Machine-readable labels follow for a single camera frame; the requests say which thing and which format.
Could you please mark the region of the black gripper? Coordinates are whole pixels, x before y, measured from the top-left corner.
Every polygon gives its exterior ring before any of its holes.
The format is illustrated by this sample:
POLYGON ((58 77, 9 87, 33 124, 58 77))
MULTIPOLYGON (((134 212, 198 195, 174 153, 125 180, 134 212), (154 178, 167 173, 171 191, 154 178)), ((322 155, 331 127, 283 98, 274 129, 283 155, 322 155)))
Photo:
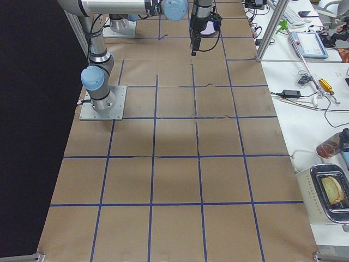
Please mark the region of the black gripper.
POLYGON ((207 27, 209 17, 200 18, 191 16, 190 18, 190 38, 191 38, 191 55, 196 56, 200 50, 201 32, 207 27))

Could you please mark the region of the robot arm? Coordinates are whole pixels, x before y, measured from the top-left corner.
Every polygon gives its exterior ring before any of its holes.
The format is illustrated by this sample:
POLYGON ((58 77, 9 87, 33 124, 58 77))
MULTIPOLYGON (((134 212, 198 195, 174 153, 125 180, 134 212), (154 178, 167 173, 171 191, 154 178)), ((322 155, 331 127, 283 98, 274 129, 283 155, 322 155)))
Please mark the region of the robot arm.
POLYGON ((187 1, 59 1, 69 18, 74 20, 79 41, 87 44, 88 67, 81 81, 89 96, 78 102, 84 120, 120 120, 122 117, 150 118, 146 93, 128 98, 125 86, 110 86, 108 81, 115 64, 110 44, 128 44, 135 36, 137 23, 147 24, 152 17, 164 16, 171 21, 182 20, 188 9, 187 1))
POLYGON ((131 14, 110 14, 110 28, 114 32, 122 32, 136 26, 137 16, 131 14))

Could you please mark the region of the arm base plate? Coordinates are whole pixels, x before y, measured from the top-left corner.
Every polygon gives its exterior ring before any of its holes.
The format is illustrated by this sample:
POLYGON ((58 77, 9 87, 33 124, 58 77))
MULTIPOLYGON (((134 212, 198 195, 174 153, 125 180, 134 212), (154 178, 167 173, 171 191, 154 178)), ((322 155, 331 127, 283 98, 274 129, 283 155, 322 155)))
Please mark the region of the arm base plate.
POLYGON ((79 119, 82 121, 109 121, 123 119, 126 86, 109 86, 109 95, 104 100, 92 100, 86 92, 79 119))
POLYGON ((103 28, 104 38, 134 38, 137 22, 127 19, 108 20, 103 28))

